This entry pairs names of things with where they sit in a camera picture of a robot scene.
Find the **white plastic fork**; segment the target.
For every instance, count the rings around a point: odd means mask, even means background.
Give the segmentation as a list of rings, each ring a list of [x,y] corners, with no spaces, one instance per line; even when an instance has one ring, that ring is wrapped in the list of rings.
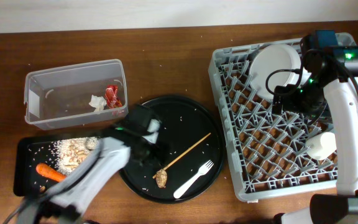
[[[195,182],[196,180],[207,174],[212,166],[214,166],[213,161],[208,160],[207,162],[205,162],[197,171],[197,173],[191,177],[189,180],[187,180],[183,185],[181,185],[178,189],[176,189],[176,191],[174,191],[173,193],[173,197],[175,199],[179,199]]]

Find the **grey round plate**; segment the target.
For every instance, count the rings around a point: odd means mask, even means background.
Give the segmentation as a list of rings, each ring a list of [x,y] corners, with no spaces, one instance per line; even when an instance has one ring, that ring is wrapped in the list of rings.
[[[250,86],[257,96],[272,101],[273,95],[265,87],[267,77],[279,69],[298,69],[301,58],[298,52],[287,44],[274,44],[260,51],[252,61],[249,78]]]

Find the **white tissue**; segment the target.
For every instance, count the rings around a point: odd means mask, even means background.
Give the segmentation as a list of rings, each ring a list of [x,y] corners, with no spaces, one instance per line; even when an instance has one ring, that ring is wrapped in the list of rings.
[[[107,101],[102,96],[92,95],[89,105],[94,108],[94,112],[99,112],[104,110],[105,106],[107,105]]]

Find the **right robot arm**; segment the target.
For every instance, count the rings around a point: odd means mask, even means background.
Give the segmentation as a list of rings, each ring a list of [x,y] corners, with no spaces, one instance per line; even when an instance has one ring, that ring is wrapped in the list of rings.
[[[275,215],[275,223],[358,223],[358,46],[341,46],[332,30],[302,38],[306,82],[272,90],[273,113],[314,115],[329,110],[337,147],[337,192],[316,194],[307,208]]]

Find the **wooden chopstick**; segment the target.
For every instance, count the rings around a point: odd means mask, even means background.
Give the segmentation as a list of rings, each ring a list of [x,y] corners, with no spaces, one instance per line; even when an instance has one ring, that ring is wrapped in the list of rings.
[[[184,151],[183,153],[181,153],[177,158],[175,158],[174,160],[172,160],[169,164],[167,164],[164,168],[162,168],[162,170],[167,170],[169,167],[171,167],[172,165],[174,165],[174,163],[176,163],[177,161],[179,161],[183,156],[185,156],[186,154],[188,154],[192,149],[194,149],[196,146],[198,146],[201,142],[203,142],[205,139],[207,139],[210,135],[211,135],[211,133],[208,133],[208,134],[205,135],[203,138],[201,138],[199,141],[197,141],[196,143],[194,143],[194,145],[192,145],[191,147],[189,147],[186,151]]]

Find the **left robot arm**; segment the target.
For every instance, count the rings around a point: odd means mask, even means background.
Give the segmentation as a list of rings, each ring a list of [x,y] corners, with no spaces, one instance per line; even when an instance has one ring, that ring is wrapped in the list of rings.
[[[50,217],[58,223],[83,223],[83,215],[107,181],[130,159],[160,162],[158,134],[162,121],[144,105],[136,105],[124,119],[98,132],[93,152],[61,182],[38,196],[26,196],[5,219],[39,223]]]

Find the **orange carrot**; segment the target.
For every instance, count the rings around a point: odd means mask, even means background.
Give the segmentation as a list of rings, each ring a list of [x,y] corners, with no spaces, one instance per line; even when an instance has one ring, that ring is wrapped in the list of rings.
[[[56,170],[54,170],[53,168],[49,167],[44,163],[37,164],[35,169],[39,175],[46,177],[48,179],[52,179],[56,182],[61,182],[66,178],[65,175],[57,172]]]

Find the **white paper cup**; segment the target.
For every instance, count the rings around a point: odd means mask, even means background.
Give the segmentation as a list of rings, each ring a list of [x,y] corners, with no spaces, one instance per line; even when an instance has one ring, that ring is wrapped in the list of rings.
[[[331,132],[318,134],[308,139],[305,147],[307,155],[312,159],[318,161],[327,159],[337,149],[336,136]]]

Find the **red snack wrapper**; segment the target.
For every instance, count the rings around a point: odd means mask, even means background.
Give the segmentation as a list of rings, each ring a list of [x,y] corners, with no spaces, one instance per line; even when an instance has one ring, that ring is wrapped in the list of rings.
[[[108,85],[105,90],[104,97],[105,97],[107,106],[111,109],[122,107],[122,103],[121,103],[117,93],[118,93],[117,85]]]

